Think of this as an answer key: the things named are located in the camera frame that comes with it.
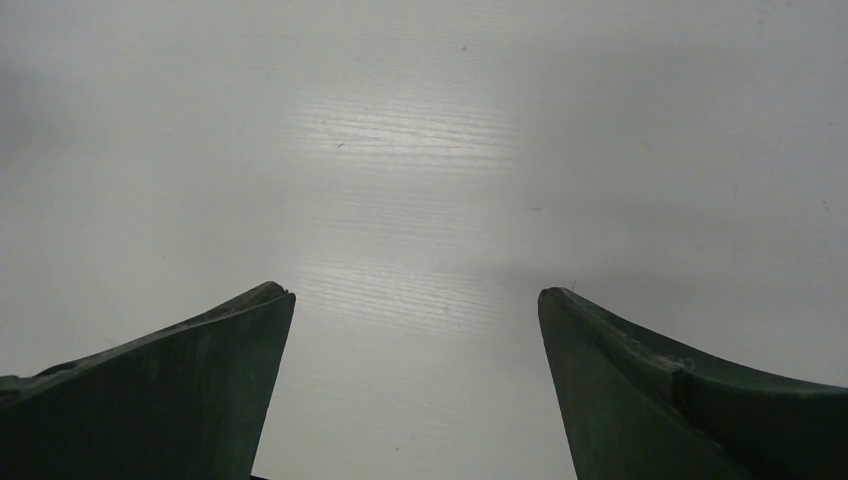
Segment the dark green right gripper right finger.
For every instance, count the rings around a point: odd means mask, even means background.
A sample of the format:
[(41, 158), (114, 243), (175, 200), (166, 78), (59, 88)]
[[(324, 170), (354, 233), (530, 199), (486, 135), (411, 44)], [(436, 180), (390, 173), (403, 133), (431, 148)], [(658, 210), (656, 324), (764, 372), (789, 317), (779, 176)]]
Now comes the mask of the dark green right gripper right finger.
[(538, 318), (580, 479), (843, 479), (847, 391), (713, 356), (553, 287)]

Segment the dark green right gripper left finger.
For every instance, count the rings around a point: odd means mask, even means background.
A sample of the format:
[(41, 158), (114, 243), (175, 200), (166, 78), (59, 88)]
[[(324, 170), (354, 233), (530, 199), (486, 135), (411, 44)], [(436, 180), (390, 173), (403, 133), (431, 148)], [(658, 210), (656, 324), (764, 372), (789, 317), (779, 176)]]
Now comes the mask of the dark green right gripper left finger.
[(262, 283), (170, 327), (1, 379), (5, 479), (249, 479), (293, 319)]

